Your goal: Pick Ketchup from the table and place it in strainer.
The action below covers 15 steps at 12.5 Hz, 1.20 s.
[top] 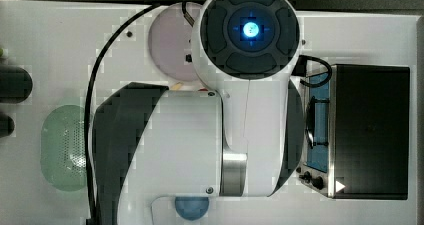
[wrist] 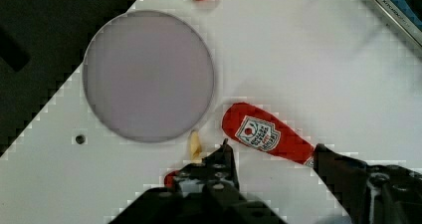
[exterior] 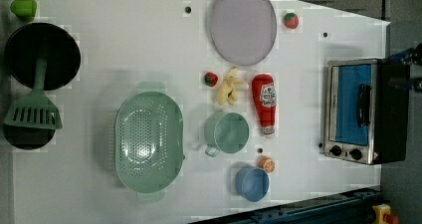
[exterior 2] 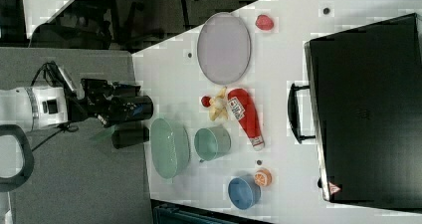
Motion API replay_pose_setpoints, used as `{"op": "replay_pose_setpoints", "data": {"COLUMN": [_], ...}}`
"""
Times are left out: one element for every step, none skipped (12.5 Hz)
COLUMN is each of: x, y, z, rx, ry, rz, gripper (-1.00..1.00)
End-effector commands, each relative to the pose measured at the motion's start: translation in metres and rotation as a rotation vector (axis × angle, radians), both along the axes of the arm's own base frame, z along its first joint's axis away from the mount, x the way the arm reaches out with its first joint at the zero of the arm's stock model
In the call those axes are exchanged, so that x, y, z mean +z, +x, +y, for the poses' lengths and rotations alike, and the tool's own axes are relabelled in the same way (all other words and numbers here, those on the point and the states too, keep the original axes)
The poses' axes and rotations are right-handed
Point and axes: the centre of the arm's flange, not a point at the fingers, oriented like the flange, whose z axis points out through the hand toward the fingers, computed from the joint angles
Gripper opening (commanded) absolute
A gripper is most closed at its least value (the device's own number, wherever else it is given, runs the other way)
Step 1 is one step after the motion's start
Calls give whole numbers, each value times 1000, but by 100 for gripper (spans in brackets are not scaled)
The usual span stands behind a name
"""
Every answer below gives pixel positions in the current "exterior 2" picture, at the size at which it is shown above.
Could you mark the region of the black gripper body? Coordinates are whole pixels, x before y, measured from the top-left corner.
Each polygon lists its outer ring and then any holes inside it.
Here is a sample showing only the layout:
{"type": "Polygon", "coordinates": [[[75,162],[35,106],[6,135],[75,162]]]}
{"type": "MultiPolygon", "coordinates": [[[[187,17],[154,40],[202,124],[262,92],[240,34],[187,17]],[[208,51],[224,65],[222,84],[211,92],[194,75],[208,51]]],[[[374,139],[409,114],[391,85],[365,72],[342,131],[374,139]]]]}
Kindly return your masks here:
{"type": "Polygon", "coordinates": [[[68,121],[79,122],[90,117],[100,120],[103,127],[110,127],[116,122],[109,120],[109,107],[113,97],[137,97],[140,86],[119,82],[109,83],[107,80],[81,79],[84,96],[67,96],[68,121]]]}

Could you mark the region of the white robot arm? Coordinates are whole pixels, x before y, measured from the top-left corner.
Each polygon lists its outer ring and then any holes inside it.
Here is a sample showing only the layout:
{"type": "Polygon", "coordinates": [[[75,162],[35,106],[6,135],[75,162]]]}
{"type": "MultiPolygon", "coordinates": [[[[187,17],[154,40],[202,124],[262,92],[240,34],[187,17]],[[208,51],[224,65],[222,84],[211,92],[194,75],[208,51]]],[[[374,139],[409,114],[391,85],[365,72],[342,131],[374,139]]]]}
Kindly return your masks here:
{"type": "Polygon", "coordinates": [[[97,118],[105,127],[137,120],[135,99],[140,86],[82,79],[77,89],[71,76],[55,62],[47,62],[36,72],[47,83],[32,82],[1,92],[1,191],[23,185],[34,169],[34,149],[29,132],[56,128],[74,132],[75,122],[97,118]]]}

